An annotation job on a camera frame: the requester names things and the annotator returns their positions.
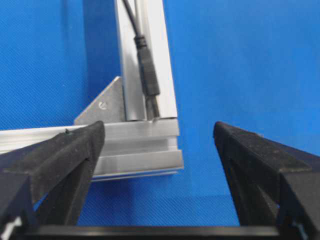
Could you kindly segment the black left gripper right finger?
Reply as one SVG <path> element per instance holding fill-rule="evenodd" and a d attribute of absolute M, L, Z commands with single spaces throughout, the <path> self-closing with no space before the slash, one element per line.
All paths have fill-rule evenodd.
<path fill-rule="evenodd" d="M 296 227 L 319 239 L 319 156 L 221 121 L 213 139 L 241 226 Z"/>

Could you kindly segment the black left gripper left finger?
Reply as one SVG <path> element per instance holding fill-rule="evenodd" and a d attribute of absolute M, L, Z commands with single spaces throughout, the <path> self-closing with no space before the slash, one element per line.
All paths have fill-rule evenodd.
<path fill-rule="evenodd" d="M 97 121 L 0 156 L 0 237 L 16 228 L 74 226 L 105 143 Z"/>

